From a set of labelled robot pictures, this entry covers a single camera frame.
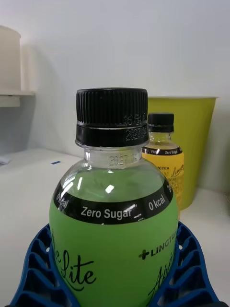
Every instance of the black bottle cap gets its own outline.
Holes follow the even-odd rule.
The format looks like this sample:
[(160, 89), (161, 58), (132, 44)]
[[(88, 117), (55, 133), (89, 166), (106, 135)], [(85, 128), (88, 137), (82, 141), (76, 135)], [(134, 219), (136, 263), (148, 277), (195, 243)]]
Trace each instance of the black bottle cap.
[(95, 88), (77, 91), (76, 144), (126, 147), (148, 141), (145, 89)]
[(148, 116), (150, 132), (173, 132), (173, 123), (173, 113), (150, 113)]

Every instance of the yellow-green container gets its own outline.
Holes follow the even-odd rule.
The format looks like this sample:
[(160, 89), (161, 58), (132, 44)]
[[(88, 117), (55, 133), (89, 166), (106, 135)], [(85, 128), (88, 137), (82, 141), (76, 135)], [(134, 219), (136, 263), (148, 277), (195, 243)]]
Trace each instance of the yellow-green container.
[(172, 140), (184, 152), (182, 209), (194, 198), (215, 101), (215, 97), (149, 97), (149, 113), (174, 113)]

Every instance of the table surface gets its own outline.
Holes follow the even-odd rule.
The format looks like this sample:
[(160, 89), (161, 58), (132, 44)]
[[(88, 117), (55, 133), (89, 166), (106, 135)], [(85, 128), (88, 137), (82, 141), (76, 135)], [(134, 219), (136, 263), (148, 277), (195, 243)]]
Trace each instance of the table surface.
[[(80, 160), (46, 149), (8, 155), (0, 166), (0, 305), (9, 304), (22, 274), (30, 242), (48, 223), (49, 204), (58, 181)], [(218, 298), (230, 305), (230, 216), (226, 196), (197, 189), (181, 221), (198, 239), (209, 280)]]

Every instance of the bottle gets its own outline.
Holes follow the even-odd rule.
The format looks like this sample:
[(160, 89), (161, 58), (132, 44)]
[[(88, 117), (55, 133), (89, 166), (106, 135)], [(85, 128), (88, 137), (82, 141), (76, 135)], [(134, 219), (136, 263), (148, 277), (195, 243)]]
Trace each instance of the bottle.
[(57, 269), (81, 307), (145, 307), (173, 261), (176, 199), (141, 158), (147, 104), (143, 89), (77, 92), (84, 159), (58, 183), (49, 220)]
[(152, 162), (168, 179), (181, 210), (184, 189), (184, 153), (171, 141), (171, 134), (174, 132), (173, 124), (173, 113), (149, 114), (149, 144), (142, 148), (142, 157)]

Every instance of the bottle neck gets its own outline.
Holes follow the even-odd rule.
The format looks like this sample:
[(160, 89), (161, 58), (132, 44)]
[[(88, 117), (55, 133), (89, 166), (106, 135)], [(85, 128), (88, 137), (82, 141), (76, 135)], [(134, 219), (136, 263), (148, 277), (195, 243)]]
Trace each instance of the bottle neck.
[(127, 168), (141, 159), (141, 146), (85, 149), (85, 160), (98, 168)]
[(150, 132), (149, 141), (150, 143), (170, 143), (171, 133), (170, 132)]

